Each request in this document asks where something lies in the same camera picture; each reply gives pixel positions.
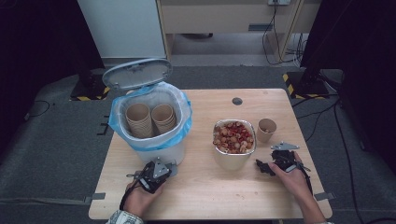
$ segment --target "gray carpet floor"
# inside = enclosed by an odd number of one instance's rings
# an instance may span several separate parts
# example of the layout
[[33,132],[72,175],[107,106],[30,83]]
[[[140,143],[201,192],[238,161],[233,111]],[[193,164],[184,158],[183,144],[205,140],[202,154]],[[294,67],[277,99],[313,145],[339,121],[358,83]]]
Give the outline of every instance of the gray carpet floor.
[[[175,66],[173,75],[166,82],[182,90],[286,89],[282,75],[288,71],[298,71],[298,68]],[[109,128],[106,134],[99,133],[105,130],[103,124],[107,122],[112,100],[126,92],[110,91],[102,101],[69,101],[77,81],[77,76],[64,78],[44,87],[37,95],[31,115],[39,116],[31,117],[21,125],[9,146],[9,155],[0,166],[1,199],[82,201],[94,193],[113,131]],[[303,102],[294,107],[296,117],[319,112],[337,99],[338,96],[332,96]],[[290,99],[292,105],[301,101]],[[350,155],[353,188],[361,218],[365,223],[381,217],[396,218],[396,176],[378,155],[361,150],[359,137],[339,105],[336,113]],[[305,139],[309,138],[307,145],[322,184],[326,191],[336,196],[330,200],[333,216],[329,221],[360,223],[352,200],[347,154],[333,110],[298,120]],[[105,223],[91,220],[88,211],[88,205],[0,204],[0,223]],[[303,221],[283,220],[283,223]]]

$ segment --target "person's left hand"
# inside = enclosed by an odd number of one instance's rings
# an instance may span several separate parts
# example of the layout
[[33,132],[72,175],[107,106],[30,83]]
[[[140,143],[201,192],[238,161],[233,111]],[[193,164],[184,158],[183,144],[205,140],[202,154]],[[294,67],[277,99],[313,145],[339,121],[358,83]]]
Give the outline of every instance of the person's left hand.
[[[134,182],[128,184],[126,190],[128,190],[133,184]],[[163,193],[164,183],[153,194],[143,190],[139,183],[137,183],[136,186],[139,187],[132,190],[129,194],[123,206],[123,210],[135,216],[142,217],[151,203]]]

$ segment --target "table top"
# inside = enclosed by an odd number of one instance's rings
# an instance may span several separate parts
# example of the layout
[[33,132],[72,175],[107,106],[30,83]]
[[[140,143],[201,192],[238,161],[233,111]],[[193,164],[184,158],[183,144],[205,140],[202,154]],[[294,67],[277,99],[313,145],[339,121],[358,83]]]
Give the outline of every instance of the table top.
[[[302,218],[293,196],[276,176],[262,174],[255,160],[271,161],[270,146],[285,141],[297,149],[304,166],[311,172],[314,194],[323,192],[319,176],[291,108],[289,97],[281,89],[184,90],[192,106],[192,127],[183,140],[185,158],[176,176],[168,178],[163,194],[154,202],[145,220],[193,219],[281,219]],[[233,98],[242,100],[234,105]],[[220,119],[244,119],[255,130],[260,119],[276,122],[277,129],[267,143],[257,143],[256,151],[239,171],[220,168],[214,159],[213,127]],[[141,170],[143,163],[116,133],[110,143],[96,193],[92,219],[109,219],[118,209],[126,177]],[[325,217],[332,215],[328,200],[318,202]]]

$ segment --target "snack food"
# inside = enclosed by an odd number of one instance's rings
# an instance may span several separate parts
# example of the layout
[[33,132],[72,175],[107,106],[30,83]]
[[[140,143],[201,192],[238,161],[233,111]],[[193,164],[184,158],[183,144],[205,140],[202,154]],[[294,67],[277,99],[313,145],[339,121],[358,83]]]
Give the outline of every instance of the snack food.
[[241,121],[230,121],[215,127],[213,145],[229,154],[244,154],[252,149],[254,136]]

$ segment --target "plastic bag liner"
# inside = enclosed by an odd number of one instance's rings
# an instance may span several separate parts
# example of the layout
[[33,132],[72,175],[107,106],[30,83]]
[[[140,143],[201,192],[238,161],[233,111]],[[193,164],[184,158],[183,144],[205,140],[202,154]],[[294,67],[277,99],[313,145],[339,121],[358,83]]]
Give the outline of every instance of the plastic bag liner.
[[[168,133],[152,138],[135,138],[129,131],[125,112],[129,105],[144,103],[150,111],[156,105],[169,104],[174,108],[177,118],[176,127]],[[192,125],[191,102],[187,95],[166,82],[145,86],[138,91],[116,98],[111,106],[108,125],[134,150],[152,151],[172,147],[180,143],[189,133]]]

